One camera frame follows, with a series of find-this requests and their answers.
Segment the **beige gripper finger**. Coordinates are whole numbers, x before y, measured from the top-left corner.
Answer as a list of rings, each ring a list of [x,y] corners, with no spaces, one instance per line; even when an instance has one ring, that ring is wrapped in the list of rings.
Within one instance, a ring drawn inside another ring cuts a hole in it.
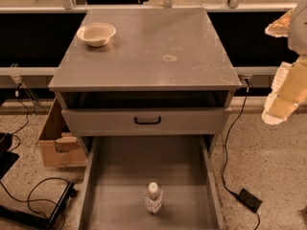
[[[265,34],[274,37],[287,37],[293,13],[293,10],[285,12],[265,29]]]
[[[307,61],[282,62],[272,82],[262,120],[268,125],[286,121],[307,100]]]

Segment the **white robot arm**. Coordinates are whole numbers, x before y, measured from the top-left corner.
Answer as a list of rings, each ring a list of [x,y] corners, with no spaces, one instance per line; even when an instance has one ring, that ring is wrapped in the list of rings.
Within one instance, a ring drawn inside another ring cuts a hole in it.
[[[288,48],[298,54],[295,62],[282,62],[277,68],[264,104],[263,122],[279,125],[307,100],[307,0],[272,22],[265,34],[287,37]]]

